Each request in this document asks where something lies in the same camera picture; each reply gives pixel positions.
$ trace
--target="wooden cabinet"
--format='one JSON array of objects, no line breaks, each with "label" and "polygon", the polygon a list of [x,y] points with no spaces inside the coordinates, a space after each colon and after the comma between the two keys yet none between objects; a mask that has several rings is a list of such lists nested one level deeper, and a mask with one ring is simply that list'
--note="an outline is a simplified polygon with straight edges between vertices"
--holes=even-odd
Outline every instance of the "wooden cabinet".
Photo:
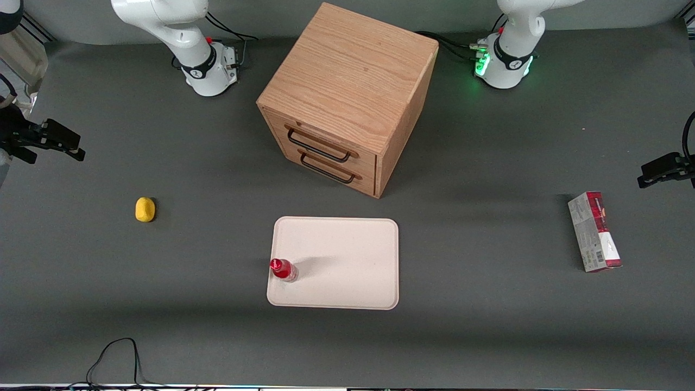
[{"label": "wooden cabinet", "polygon": [[324,3],[256,103],[287,159],[379,198],[423,109],[438,47]]}]

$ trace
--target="tray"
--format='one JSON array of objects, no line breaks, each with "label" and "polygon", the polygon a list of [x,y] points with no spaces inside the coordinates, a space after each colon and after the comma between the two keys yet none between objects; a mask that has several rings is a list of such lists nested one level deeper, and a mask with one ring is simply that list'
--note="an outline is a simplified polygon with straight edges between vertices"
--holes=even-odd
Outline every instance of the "tray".
[{"label": "tray", "polygon": [[282,217],[270,258],[297,267],[294,282],[268,271],[267,297],[287,307],[391,310],[398,304],[398,225],[387,218]]}]

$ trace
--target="yellow sponge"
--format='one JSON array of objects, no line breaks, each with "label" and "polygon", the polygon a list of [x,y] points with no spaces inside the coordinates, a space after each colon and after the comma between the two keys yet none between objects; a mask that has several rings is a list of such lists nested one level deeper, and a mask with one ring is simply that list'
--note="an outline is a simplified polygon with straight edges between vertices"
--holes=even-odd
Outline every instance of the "yellow sponge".
[{"label": "yellow sponge", "polygon": [[147,197],[140,197],[135,203],[135,218],[143,223],[149,223],[154,218],[154,201]]}]

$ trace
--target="red bottle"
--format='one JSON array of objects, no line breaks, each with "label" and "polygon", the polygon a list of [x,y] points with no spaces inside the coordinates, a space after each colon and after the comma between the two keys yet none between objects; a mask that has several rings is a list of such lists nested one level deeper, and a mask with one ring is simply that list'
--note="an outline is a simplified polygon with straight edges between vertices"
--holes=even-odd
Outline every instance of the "red bottle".
[{"label": "red bottle", "polygon": [[284,282],[292,282],[297,279],[297,267],[288,260],[274,258],[270,261],[270,270],[275,274],[275,277]]}]

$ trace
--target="drawer handle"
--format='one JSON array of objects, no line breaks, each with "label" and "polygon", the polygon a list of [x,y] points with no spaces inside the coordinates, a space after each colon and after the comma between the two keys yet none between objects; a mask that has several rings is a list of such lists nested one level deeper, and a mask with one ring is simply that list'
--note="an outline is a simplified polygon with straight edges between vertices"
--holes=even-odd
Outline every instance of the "drawer handle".
[{"label": "drawer handle", "polygon": [[319,154],[319,155],[321,155],[321,156],[323,156],[323,157],[325,157],[325,158],[327,158],[327,159],[331,159],[332,161],[337,161],[338,163],[345,163],[345,162],[348,161],[348,159],[350,158],[350,153],[349,153],[349,152],[346,152],[346,153],[345,153],[345,157],[339,158],[339,157],[333,156],[333,155],[330,154],[330,153],[326,153],[326,152],[323,152],[322,150],[318,150],[318,149],[312,147],[312,146],[309,145],[309,144],[303,143],[302,141],[295,140],[294,138],[292,138],[292,135],[295,133],[295,130],[292,129],[291,127],[287,127],[287,129],[290,130],[290,131],[287,133],[287,138],[289,138],[290,141],[291,141],[292,143],[297,144],[297,145],[299,145],[300,147],[304,147],[304,148],[306,148],[306,149],[308,149],[308,150],[310,150],[310,151],[312,151],[312,152],[314,152],[314,153],[316,153],[316,154]]},{"label": "drawer handle", "polygon": [[333,180],[336,180],[342,184],[351,184],[352,181],[354,180],[355,174],[352,174],[349,179],[343,179],[343,178],[339,177],[338,175],[333,175],[326,170],[322,170],[319,167],[314,166],[313,164],[309,164],[309,163],[305,162],[304,161],[305,157],[306,157],[306,154],[302,153],[302,157],[300,158],[300,161],[302,162],[302,165],[304,167],[310,168],[311,170],[314,170],[317,173],[323,174],[323,175],[325,175]]}]

